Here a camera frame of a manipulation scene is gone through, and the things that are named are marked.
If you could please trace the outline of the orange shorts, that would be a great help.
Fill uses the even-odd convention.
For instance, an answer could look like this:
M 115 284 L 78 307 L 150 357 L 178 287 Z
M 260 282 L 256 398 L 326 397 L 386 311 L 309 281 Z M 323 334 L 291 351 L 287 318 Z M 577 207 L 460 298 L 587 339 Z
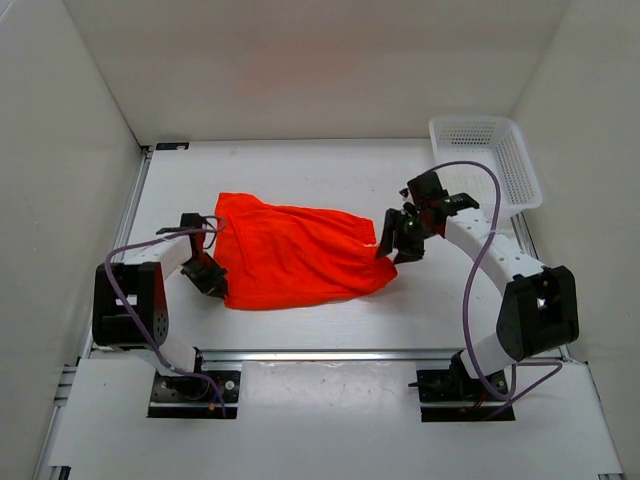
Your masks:
M 219 195 L 225 227 L 213 258 L 226 269 L 226 307 L 309 307 L 376 293 L 397 276 L 376 255 L 372 220 L 351 213 L 273 205 L 248 193 Z

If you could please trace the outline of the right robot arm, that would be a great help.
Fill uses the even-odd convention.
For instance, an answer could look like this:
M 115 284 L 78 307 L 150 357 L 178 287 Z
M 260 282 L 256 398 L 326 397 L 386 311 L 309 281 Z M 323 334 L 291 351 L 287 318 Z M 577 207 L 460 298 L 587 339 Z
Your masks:
M 573 273 L 565 266 L 543 264 L 497 233 L 479 204 L 465 193 L 388 209 L 376 255 L 392 255 L 395 264 L 417 262 L 424 256 L 426 241 L 435 236 L 473 262 L 463 291 L 465 347 L 452 360 L 460 368 L 449 375 L 455 396 L 470 400 L 484 389 L 489 375 L 578 338 Z M 500 293 L 501 306 L 494 331 L 475 341 L 468 303 L 479 272 Z

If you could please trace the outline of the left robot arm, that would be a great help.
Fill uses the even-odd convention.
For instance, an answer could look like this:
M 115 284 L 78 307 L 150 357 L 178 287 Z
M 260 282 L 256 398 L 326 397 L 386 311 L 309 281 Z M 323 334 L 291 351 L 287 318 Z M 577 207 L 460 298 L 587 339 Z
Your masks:
M 182 274 L 203 296 L 228 295 L 227 270 L 210 255 L 219 229 L 162 229 L 159 237 L 110 252 L 95 273 L 93 341 L 135 353 L 163 375 L 176 376 L 175 388 L 188 400 L 206 395 L 210 377 L 201 354 L 170 331 L 165 282 Z

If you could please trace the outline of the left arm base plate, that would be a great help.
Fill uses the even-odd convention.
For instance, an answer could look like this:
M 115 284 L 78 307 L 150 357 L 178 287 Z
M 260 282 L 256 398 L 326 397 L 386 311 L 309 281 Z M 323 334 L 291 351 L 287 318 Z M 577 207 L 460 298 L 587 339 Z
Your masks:
M 241 387 L 240 370 L 205 371 L 219 387 L 224 406 L 211 385 L 184 376 L 154 375 L 147 417 L 155 419 L 235 420 Z

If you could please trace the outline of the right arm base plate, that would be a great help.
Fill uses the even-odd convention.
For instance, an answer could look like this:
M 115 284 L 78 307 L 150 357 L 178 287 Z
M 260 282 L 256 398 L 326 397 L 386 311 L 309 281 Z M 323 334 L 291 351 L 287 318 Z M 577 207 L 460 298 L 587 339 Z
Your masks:
M 505 400 L 490 394 L 477 379 L 460 380 L 448 369 L 416 371 L 408 384 L 416 389 L 422 423 L 511 422 L 515 413 Z

